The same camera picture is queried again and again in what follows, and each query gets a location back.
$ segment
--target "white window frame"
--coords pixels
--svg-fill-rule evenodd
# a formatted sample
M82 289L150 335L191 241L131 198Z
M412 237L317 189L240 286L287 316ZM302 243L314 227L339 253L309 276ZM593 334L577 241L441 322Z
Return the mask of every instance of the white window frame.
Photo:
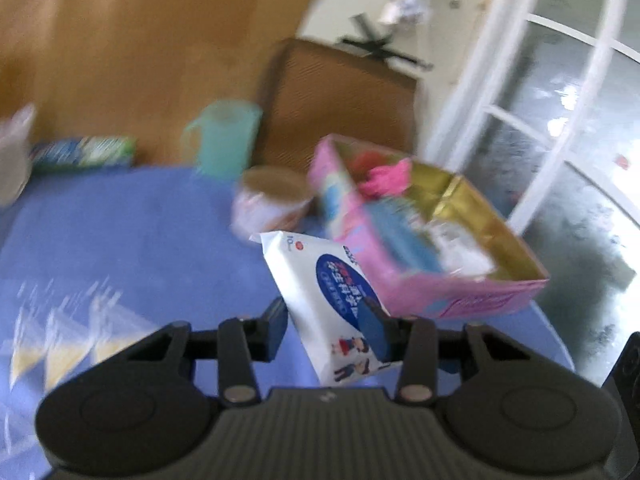
M638 52L616 40L626 0L603 1L595 37L533 14L536 3L537 0L494 0L460 83L422 156L446 170L464 170L488 120L495 117L549 149L540 171L507 220L515 233L522 234L528 227L564 164L574 168L640 225L640 208L600 170L570 151L604 82L613 52L616 50L640 63ZM528 23L543 25L593 47L582 73L583 84L574 111L555 141L496 104Z

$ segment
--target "logo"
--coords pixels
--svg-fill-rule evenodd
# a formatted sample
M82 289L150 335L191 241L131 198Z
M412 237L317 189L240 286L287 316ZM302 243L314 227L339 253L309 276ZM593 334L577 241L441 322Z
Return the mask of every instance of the logo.
M369 282L348 263L323 254L316 263L316 278L322 294L338 315L359 330L358 304L363 298L380 300Z

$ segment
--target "blue tablecloth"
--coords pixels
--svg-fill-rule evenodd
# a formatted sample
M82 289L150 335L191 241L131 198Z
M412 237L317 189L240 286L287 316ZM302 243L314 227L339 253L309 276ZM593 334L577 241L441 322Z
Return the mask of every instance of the blue tablecloth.
M40 449L31 445L44 365L9 388L21 312L44 328L57 309L87 330L89 305L99 293L156 326L186 319L201 330L228 317L257 316L278 295L261 247L228 230L232 196L232 183L188 169L142 168L34 178L20 200L0 212L0 416L5 421L0 478L28 480L47 469ZM572 366L534 304L486 322ZM439 325L459 328L462 322ZM89 365L87 358L74 373ZM276 360L256 364L255 370L263 395L272 386L318 384L291 323ZM397 376L390 370L362 384L393 389ZM207 393L216 392L215 377L215 363L198 366L196 383ZM458 384L444 372L439 381L441 394Z

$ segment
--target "cartoon character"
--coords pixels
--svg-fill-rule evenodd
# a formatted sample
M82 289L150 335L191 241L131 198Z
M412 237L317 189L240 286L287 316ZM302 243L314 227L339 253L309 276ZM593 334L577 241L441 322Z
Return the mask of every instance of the cartoon character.
M356 363L349 363L342 368L334 370L334 380L339 383L349 377L351 377L354 373L358 375L367 375L369 373L369 360L365 359L364 361L357 361Z
M351 337L349 339L338 339L337 345L331 345L331 353L340 353L344 356L350 354L351 350L356 349L361 354L369 351L369 343L363 337Z

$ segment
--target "brown leather chair backrest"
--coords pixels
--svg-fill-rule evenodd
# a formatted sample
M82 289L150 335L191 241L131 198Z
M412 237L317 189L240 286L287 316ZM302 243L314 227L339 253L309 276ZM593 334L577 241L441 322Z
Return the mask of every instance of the brown leather chair backrest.
M263 81L254 164L306 173L327 134L412 152L416 80L373 59L285 40Z

